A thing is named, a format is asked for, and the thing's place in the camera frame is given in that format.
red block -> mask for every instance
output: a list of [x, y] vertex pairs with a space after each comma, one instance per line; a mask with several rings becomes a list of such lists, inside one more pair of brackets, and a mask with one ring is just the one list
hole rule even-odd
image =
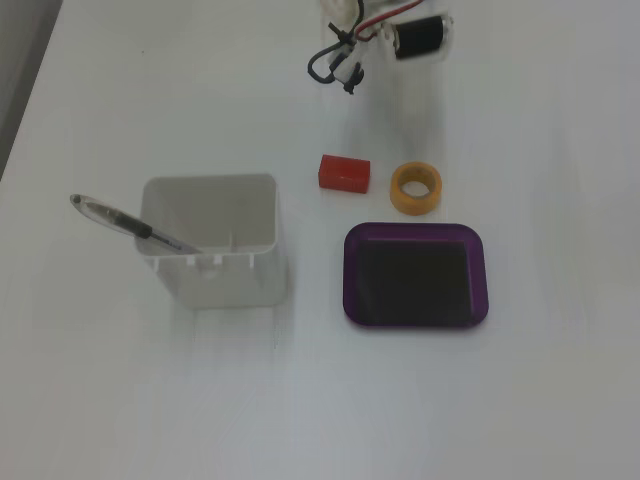
[[318, 182], [322, 188], [367, 193], [370, 175], [371, 163], [367, 160], [323, 155]]

white plastic part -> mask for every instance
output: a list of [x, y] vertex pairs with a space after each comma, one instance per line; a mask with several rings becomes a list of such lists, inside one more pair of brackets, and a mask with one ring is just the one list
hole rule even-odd
[[339, 27], [350, 25], [358, 14], [357, 0], [320, 0], [325, 15]]
[[271, 175], [150, 180], [140, 218], [201, 249], [172, 255], [136, 248], [184, 306], [198, 310], [271, 306], [287, 291], [278, 189]]
[[353, 75], [353, 70], [356, 67], [357, 63], [360, 63], [362, 67], [362, 59], [364, 55], [367, 53], [367, 43], [358, 42], [353, 49], [353, 52], [345, 58], [338, 68], [336, 68], [333, 72], [333, 76], [341, 83], [347, 83], [351, 76]]

masking tape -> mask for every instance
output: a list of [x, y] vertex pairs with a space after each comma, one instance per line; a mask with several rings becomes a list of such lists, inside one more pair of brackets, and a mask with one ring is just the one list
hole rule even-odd
[[[402, 190], [409, 182], [424, 184], [429, 193], [413, 197]], [[424, 215], [436, 208], [442, 194], [442, 179], [438, 171], [426, 163], [413, 162], [399, 167], [391, 179], [391, 203], [407, 215]]]

pen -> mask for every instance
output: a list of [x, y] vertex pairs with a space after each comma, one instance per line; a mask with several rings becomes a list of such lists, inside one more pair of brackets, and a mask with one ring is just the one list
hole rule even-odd
[[202, 253], [197, 248], [176, 240], [170, 235], [147, 225], [142, 220], [132, 217], [117, 208], [105, 205], [94, 198], [85, 195], [71, 195], [70, 200], [76, 210], [85, 217], [112, 230], [146, 240], [176, 254], [191, 255]]

black cable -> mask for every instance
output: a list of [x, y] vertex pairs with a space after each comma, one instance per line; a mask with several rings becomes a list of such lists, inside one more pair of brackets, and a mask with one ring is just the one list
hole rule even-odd
[[351, 44], [353, 42], [353, 37], [356, 31], [356, 27], [362, 22], [363, 19], [364, 19], [364, 0], [358, 0], [358, 18], [353, 24], [353, 27], [351, 27], [351, 31], [349, 31], [349, 33], [342, 32], [338, 30], [335, 27], [335, 25], [329, 24], [329, 28], [331, 28], [331, 30], [336, 35], [338, 35], [338, 38], [340, 39], [340, 41], [338, 43], [331, 45], [330, 47], [325, 48], [324, 50], [320, 50], [313, 57], [311, 57], [311, 60], [309, 60], [309, 64], [307, 65], [307, 72], [309, 72], [309, 75], [311, 75], [311, 78], [313, 78], [316, 82], [322, 83], [324, 85], [328, 85], [329, 83], [335, 82], [336, 79], [333, 76], [333, 72], [331, 72], [326, 77], [321, 77], [313, 69], [313, 64], [316, 63], [320, 58], [324, 57], [325, 55], [328, 55], [329, 53], [335, 50], [338, 50], [343, 45]]

